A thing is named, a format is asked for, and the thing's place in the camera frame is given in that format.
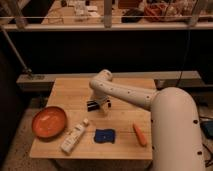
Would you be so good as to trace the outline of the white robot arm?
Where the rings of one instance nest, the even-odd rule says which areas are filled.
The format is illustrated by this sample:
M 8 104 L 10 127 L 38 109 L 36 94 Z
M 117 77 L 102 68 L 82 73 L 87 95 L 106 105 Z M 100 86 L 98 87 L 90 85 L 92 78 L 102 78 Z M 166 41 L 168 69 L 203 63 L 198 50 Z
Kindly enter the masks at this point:
M 151 112 L 153 171 L 205 171 L 199 115 L 194 99 L 177 87 L 160 91 L 112 82 L 102 70 L 89 86 L 91 99 L 102 105 L 108 95 Z

